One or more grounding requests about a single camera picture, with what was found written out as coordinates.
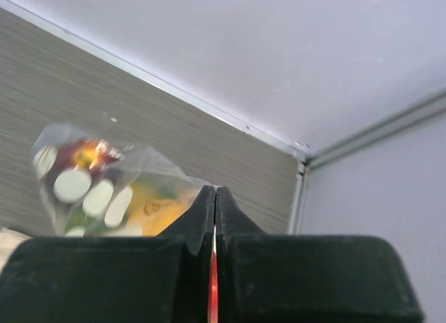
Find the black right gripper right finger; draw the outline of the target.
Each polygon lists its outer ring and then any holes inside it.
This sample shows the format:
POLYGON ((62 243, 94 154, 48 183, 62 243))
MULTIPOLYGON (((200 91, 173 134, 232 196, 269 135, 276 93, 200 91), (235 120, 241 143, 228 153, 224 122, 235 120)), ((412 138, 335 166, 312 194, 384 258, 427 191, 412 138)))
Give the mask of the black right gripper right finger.
POLYGON ((394 247, 375 236, 273 235, 228 188, 215 200, 220 322, 422 322, 394 247))

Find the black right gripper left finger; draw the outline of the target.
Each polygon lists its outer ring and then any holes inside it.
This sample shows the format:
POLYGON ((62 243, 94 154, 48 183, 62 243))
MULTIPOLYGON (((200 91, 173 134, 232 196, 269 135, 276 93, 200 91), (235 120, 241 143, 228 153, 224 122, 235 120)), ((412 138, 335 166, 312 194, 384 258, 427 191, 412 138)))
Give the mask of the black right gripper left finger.
POLYGON ((154 237, 40 237, 1 272, 2 322, 206 322, 215 189, 154 237))

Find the orange fake fruit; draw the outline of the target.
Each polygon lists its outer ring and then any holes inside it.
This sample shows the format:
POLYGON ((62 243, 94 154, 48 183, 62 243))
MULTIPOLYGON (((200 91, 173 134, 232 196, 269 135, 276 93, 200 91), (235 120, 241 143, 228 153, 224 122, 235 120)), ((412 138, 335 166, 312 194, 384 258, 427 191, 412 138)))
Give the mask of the orange fake fruit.
POLYGON ((157 236, 190 207, 182 197, 168 197, 157 187, 133 183, 132 200, 126 211, 126 228, 138 229, 142 236, 157 236))

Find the clear polka dot zip bag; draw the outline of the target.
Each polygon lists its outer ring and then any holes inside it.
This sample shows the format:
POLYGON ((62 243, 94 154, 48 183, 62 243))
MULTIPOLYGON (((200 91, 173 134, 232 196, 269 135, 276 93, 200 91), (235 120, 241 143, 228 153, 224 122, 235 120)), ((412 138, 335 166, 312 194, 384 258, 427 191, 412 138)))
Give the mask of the clear polka dot zip bag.
POLYGON ((66 123, 43 129, 31 162, 58 236, 142 236, 125 227, 133 183, 190 206, 204 185, 153 147, 116 143, 66 123))

